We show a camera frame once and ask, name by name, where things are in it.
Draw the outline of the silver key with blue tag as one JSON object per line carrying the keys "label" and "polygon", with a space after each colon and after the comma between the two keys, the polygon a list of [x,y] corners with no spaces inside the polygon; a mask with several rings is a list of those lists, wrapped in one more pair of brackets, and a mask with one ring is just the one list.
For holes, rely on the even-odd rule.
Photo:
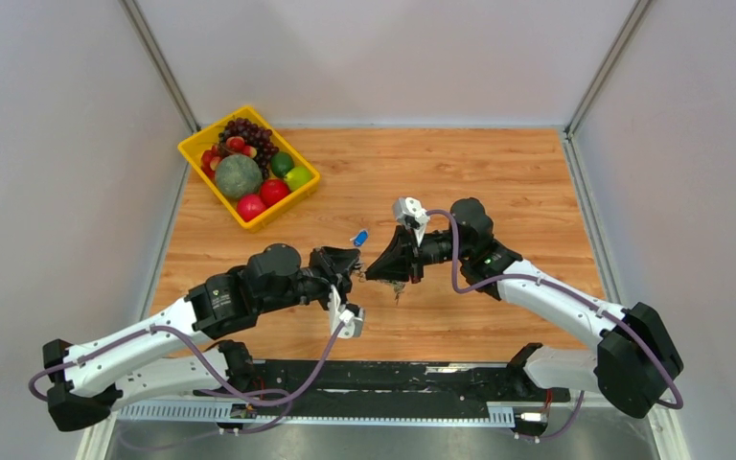
{"label": "silver key with blue tag", "polygon": [[357,232],[357,234],[351,238],[351,243],[353,247],[361,247],[363,246],[367,239],[369,238],[369,232],[367,229],[361,229]]}

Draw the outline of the silver keyring bunch with keys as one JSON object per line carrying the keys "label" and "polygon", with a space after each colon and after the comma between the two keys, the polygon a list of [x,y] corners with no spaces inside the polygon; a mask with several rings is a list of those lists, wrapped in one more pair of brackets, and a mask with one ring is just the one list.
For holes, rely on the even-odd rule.
{"label": "silver keyring bunch with keys", "polygon": [[359,270],[357,272],[357,277],[361,283],[370,282],[370,283],[382,285],[383,287],[391,288],[393,291],[393,302],[396,306],[399,305],[401,297],[406,287],[406,282],[388,281],[388,280],[382,280],[382,279],[377,279],[377,280],[369,279],[367,277],[366,271],[364,270]]}

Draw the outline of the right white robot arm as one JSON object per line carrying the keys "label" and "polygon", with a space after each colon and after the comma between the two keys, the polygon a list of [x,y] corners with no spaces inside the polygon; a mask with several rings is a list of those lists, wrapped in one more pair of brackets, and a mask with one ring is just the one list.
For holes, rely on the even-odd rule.
{"label": "right white robot arm", "polygon": [[495,237],[494,222],[475,197],[459,199],[447,211],[426,210],[418,199],[402,197],[393,212],[395,233],[367,268],[367,279],[415,284],[426,266],[449,264],[455,292],[482,292],[523,307],[585,345],[523,347],[512,360],[521,365],[508,376],[515,396],[529,401],[551,388],[594,392],[636,419],[657,404],[683,409],[675,383],[683,361],[656,309],[599,299],[540,270]]}

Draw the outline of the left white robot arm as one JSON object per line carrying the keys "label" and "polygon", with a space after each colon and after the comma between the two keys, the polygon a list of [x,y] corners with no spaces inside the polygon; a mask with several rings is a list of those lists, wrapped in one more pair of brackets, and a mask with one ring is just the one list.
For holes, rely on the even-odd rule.
{"label": "left white robot arm", "polygon": [[261,407],[290,404],[322,366],[315,365],[293,392],[259,389],[251,357],[230,334],[255,327],[268,312],[318,302],[328,314],[331,341],[358,336],[364,311],[347,295],[359,267],[356,248],[321,246],[303,265],[295,248],[272,244],[116,333],[81,345],[48,342],[39,375],[51,386],[40,393],[32,378],[30,390],[46,402],[62,432],[93,426],[132,403],[181,392],[230,395]]}

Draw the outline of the red apple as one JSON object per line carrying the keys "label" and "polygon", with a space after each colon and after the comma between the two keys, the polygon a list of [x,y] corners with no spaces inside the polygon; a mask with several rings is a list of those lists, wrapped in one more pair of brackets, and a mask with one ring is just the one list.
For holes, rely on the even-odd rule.
{"label": "red apple", "polygon": [[259,190],[259,196],[266,207],[276,205],[290,193],[288,184],[277,178],[265,180]]}
{"label": "red apple", "polygon": [[245,222],[255,219],[267,209],[268,206],[256,194],[245,195],[236,204],[236,212]]}

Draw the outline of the dark green lime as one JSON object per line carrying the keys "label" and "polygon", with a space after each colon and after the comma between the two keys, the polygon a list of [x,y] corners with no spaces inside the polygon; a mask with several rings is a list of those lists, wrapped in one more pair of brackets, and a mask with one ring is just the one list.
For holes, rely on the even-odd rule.
{"label": "dark green lime", "polygon": [[278,151],[270,159],[270,169],[278,178],[283,179],[294,168],[293,157],[285,151]]}

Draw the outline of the green netted melon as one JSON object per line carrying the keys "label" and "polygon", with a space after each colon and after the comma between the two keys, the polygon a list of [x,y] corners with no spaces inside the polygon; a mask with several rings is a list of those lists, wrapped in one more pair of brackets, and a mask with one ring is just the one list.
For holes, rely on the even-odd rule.
{"label": "green netted melon", "polygon": [[260,190],[264,177],[258,164],[242,154],[222,159],[215,170],[215,183],[220,193],[232,200],[255,194]]}

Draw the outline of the red-yellow peach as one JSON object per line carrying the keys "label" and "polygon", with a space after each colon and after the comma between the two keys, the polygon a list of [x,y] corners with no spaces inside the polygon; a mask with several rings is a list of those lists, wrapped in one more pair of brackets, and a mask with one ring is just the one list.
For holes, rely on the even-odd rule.
{"label": "red-yellow peach", "polygon": [[246,155],[249,158],[255,158],[258,154],[258,150],[253,146],[245,145],[241,149],[241,154]]}

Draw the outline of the dark purple grape bunch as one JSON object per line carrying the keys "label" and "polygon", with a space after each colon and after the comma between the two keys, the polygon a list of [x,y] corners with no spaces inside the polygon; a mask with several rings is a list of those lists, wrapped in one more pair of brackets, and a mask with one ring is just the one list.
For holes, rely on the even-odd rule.
{"label": "dark purple grape bunch", "polygon": [[257,156],[252,159],[258,164],[264,179],[269,178],[271,176],[270,159],[280,151],[272,141],[272,131],[242,117],[228,121],[218,135],[217,146],[218,153],[221,156],[241,154],[225,147],[224,141],[231,136],[242,137],[246,145],[253,146],[258,150]]}

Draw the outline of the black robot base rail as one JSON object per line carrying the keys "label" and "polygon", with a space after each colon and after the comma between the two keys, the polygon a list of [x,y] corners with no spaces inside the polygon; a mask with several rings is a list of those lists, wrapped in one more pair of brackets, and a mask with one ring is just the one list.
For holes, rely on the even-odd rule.
{"label": "black robot base rail", "polygon": [[501,363],[329,360],[292,403],[292,417],[479,419],[489,403],[567,403]]}

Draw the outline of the left aluminium frame post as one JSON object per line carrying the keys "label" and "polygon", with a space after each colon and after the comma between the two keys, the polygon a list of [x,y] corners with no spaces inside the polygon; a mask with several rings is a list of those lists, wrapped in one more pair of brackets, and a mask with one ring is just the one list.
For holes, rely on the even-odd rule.
{"label": "left aluminium frame post", "polygon": [[119,5],[123,8],[131,28],[137,34],[154,70],[163,82],[184,124],[192,133],[198,132],[201,130],[200,123],[190,108],[139,2],[135,0],[119,0]]}

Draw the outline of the aluminium frame post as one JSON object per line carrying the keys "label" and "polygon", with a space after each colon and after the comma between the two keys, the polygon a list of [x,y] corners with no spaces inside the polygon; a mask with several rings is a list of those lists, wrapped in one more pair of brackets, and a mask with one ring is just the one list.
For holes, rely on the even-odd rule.
{"label": "aluminium frame post", "polygon": [[135,0],[119,0],[119,5],[123,8],[131,28],[137,34],[154,70],[163,82],[184,124],[192,133],[198,132],[201,130],[200,123],[190,108],[139,2]]}
{"label": "aluminium frame post", "polygon": [[632,3],[627,17],[606,51],[582,99],[577,104],[570,121],[565,126],[564,133],[568,139],[573,138],[581,128],[587,114],[593,108],[599,94],[608,82],[610,74],[616,68],[622,55],[629,47],[633,36],[640,28],[642,21],[654,3],[655,1],[653,0],[636,0]]}

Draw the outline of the right aluminium frame post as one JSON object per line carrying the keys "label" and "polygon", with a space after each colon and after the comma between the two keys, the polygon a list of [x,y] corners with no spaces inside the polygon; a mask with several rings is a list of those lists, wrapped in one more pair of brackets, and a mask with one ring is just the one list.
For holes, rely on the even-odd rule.
{"label": "right aluminium frame post", "polygon": [[627,17],[606,51],[582,99],[577,104],[570,121],[565,126],[564,133],[568,139],[573,138],[581,128],[587,114],[593,108],[599,94],[608,82],[610,74],[616,68],[622,55],[629,47],[633,36],[640,28],[642,21],[654,3],[655,1],[653,0],[636,0],[632,3]]}

